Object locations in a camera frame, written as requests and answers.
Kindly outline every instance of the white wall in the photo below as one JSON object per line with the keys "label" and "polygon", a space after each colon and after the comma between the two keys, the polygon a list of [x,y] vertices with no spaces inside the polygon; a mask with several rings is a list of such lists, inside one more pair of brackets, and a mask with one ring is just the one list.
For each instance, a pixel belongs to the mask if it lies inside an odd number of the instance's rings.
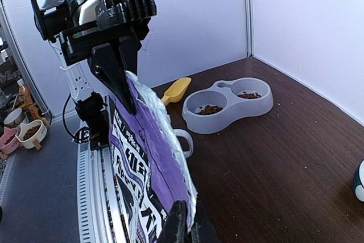
{"label": "white wall", "polygon": [[[243,0],[155,0],[158,15],[139,53],[139,77],[156,86],[246,57]],[[53,114],[68,85],[52,50],[34,26],[29,0],[4,0],[16,40]],[[97,91],[101,84],[90,81]]]}
{"label": "white wall", "polygon": [[364,123],[364,0],[253,0],[254,54]]}

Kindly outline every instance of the mug handle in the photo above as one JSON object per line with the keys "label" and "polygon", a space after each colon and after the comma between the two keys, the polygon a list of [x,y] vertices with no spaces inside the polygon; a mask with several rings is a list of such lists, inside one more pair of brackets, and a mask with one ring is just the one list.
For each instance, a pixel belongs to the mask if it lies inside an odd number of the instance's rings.
{"label": "mug handle", "polygon": [[183,151],[183,155],[186,159],[189,158],[190,156],[192,156],[192,153],[193,153],[193,139],[192,139],[191,135],[183,129],[174,129],[174,132],[175,132],[176,136],[182,137],[187,141],[189,150]]}

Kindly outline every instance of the scoop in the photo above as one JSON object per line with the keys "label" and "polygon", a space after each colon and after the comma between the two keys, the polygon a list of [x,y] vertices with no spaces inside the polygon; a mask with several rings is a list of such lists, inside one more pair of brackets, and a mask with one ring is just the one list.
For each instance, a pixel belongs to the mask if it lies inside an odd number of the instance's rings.
{"label": "scoop", "polygon": [[186,92],[189,84],[191,83],[191,78],[181,78],[175,81],[167,90],[164,92],[162,102],[167,106],[170,102],[179,102],[184,93]]}

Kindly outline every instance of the pink bowl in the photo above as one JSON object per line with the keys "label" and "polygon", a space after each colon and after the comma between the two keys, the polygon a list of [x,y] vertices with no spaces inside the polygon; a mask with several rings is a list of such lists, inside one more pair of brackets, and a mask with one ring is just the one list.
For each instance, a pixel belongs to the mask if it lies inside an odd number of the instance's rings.
{"label": "pink bowl", "polygon": [[[5,154],[8,155],[11,152],[14,152],[20,146],[19,140],[15,137],[15,135],[19,134],[18,128],[9,129],[4,127],[4,134],[0,138],[0,150]],[[5,142],[11,137],[14,136],[13,139],[5,145]]]}

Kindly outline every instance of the wooden surface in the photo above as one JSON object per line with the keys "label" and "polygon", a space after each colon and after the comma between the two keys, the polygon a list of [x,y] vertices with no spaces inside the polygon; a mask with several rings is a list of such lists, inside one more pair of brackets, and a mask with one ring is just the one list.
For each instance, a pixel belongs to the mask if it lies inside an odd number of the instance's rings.
{"label": "wooden surface", "polygon": [[[364,128],[309,89],[249,58],[192,76],[187,95],[217,80],[257,77],[275,106],[220,133],[191,133],[188,159],[222,242],[364,242],[364,204],[351,188],[364,158]],[[161,97],[169,87],[156,88]],[[167,109],[186,129],[183,102]]]}

